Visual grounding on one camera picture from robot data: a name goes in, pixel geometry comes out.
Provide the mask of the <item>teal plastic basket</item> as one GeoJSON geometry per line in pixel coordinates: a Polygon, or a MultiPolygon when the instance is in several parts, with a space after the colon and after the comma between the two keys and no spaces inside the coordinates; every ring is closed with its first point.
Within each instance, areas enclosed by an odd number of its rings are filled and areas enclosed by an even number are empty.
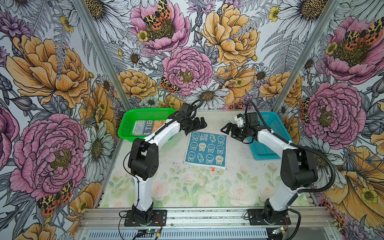
{"type": "MultiPolygon", "coordinates": [[[[272,129],[273,133],[284,138],[286,141],[293,142],[278,114],[273,112],[261,112],[261,115],[267,126],[272,129]]],[[[268,130],[262,130],[257,134],[257,139],[253,141],[250,148],[255,160],[280,160],[283,156],[284,147],[287,146],[287,143],[284,143],[268,130]]]]}

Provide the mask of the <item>blue white patterned towel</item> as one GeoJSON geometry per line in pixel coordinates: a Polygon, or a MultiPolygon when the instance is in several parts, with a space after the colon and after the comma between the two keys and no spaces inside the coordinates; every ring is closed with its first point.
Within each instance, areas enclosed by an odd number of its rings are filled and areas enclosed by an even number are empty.
{"type": "Polygon", "coordinates": [[[191,132],[185,162],[200,167],[225,169],[228,137],[203,132],[191,132]]]}

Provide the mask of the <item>cream orange patterned towel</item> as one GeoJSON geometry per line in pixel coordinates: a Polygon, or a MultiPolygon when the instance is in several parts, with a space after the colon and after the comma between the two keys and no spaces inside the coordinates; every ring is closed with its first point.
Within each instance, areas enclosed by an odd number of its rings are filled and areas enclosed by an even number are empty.
{"type": "Polygon", "coordinates": [[[149,136],[156,132],[163,124],[165,120],[141,120],[136,121],[133,127],[133,136],[149,136]]]}

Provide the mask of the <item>green plastic basket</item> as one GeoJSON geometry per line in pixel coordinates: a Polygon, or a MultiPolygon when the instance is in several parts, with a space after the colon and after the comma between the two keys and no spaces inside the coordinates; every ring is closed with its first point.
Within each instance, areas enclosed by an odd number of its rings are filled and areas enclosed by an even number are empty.
{"type": "Polygon", "coordinates": [[[133,109],[126,112],[118,129],[122,140],[133,142],[158,130],[176,110],[172,108],[133,109]]]}

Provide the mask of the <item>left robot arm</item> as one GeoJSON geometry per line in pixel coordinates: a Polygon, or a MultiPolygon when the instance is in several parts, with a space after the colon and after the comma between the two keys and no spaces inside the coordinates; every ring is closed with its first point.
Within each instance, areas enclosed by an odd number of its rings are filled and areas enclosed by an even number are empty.
{"type": "Polygon", "coordinates": [[[159,168],[159,151],[174,135],[183,131],[185,135],[207,127],[203,117],[197,118],[197,110],[203,104],[196,100],[184,103],[180,110],[169,115],[164,124],[149,136],[133,141],[127,154],[129,174],[136,179],[135,202],[127,218],[141,226],[147,226],[154,218],[154,203],[151,197],[152,177],[159,168]]]}

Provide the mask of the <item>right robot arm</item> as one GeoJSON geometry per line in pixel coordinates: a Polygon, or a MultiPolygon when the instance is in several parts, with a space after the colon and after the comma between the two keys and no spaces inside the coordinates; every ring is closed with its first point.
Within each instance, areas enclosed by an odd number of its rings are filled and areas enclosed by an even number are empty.
{"type": "Polygon", "coordinates": [[[265,202],[263,220],[278,223],[288,215],[291,204],[298,195],[318,179],[315,150],[296,146],[269,127],[260,113],[238,114],[236,123],[228,123],[221,132],[243,142],[247,138],[259,142],[281,158],[280,177],[283,184],[265,202]]]}

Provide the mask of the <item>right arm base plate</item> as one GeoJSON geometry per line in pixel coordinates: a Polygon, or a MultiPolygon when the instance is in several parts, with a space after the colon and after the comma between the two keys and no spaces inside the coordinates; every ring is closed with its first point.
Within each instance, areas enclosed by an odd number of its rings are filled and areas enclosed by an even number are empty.
{"type": "Polygon", "coordinates": [[[249,209],[244,215],[244,219],[248,220],[251,226],[291,225],[288,211],[249,209]]]}

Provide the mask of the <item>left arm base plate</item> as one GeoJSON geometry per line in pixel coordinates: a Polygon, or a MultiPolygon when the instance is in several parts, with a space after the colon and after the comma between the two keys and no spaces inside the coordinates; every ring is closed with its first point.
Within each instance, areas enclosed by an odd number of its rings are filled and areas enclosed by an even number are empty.
{"type": "Polygon", "coordinates": [[[164,227],[167,222],[167,210],[128,211],[125,227],[164,227]]]}

